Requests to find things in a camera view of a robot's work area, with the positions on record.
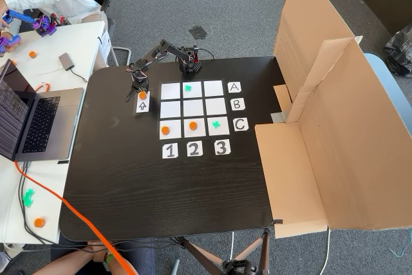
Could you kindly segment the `person's right hand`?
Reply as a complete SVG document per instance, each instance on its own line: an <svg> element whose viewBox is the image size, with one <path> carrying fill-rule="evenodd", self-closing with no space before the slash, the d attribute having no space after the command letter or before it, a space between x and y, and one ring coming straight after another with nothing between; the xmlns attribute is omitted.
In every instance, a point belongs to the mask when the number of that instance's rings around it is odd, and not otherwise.
<svg viewBox="0 0 412 275"><path fill-rule="evenodd" d="M8 32L1 34L1 53L6 53L10 48L18 45L21 38L18 35L12 35Z"/></svg>

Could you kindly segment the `person's left hand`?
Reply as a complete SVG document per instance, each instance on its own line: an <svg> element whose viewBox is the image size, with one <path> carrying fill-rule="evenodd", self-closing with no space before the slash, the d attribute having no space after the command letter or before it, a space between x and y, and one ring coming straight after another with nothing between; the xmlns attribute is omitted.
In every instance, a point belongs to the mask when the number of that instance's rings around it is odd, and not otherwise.
<svg viewBox="0 0 412 275"><path fill-rule="evenodd" d="M8 11L8 6L5 0L0 0L0 29L8 28L8 23L3 19L5 13Z"/></svg>

